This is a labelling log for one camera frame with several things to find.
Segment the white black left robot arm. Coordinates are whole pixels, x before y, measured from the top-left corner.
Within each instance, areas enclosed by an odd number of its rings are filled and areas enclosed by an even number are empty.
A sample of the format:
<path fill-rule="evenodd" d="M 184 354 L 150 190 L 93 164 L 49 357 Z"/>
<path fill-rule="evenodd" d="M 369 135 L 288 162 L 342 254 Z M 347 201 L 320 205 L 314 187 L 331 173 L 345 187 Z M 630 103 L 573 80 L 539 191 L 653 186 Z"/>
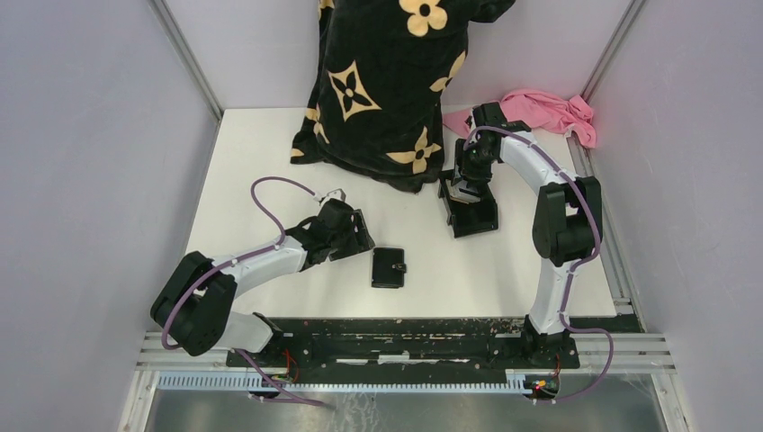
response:
<path fill-rule="evenodd" d="M 149 316 L 166 332 L 169 349 L 200 356 L 214 347 L 247 351 L 264 366 L 283 354 L 282 331 L 264 315 L 232 310 L 241 294 L 273 279 L 304 272 L 374 246 L 363 213 L 330 198 L 319 213 L 273 241 L 238 255 L 184 256 L 154 300 Z"/>

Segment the black leather card holder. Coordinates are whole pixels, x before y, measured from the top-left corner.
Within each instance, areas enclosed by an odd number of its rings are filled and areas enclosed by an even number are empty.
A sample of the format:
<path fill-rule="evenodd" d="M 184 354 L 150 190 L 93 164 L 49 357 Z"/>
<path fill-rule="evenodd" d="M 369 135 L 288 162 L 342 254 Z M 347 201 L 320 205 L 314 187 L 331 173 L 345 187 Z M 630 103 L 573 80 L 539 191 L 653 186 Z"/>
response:
<path fill-rule="evenodd" d="M 405 283 L 407 269 L 402 248 L 376 247 L 373 250 L 371 287 L 401 288 Z"/>

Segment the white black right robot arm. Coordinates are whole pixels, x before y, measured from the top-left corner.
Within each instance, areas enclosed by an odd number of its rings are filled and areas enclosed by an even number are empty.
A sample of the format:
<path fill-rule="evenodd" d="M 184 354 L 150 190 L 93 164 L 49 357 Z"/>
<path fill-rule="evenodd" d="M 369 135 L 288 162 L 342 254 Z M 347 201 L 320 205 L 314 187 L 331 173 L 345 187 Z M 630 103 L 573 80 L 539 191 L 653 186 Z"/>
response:
<path fill-rule="evenodd" d="M 496 164 L 512 167 L 534 192 L 531 237 L 542 264 L 519 353 L 527 365 L 542 367 L 568 343 L 574 279 L 601 249 L 601 184 L 563 168 L 525 122 L 506 118 L 499 103 L 475 106 L 465 123 L 468 134 L 455 144 L 453 170 L 440 176 L 447 223 L 456 238 L 498 228 L 498 204 L 489 188 Z"/>

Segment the black plastic bin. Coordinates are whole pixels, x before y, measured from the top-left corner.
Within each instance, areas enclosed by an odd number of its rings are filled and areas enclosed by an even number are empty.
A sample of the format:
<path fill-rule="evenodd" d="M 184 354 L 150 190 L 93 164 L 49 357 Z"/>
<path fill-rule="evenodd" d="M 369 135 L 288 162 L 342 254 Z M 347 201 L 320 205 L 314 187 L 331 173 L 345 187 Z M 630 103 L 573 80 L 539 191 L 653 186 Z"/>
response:
<path fill-rule="evenodd" d="M 466 203 L 455 200 L 449 191 L 453 179 L 453 170 L 442 171 L 438 176 L 438 197 L 446 211 L 446 224 L 451 228 L 455 239 L 482 234 L 499 228 L 498 205 L 487 186 L 478 202 Z"/>

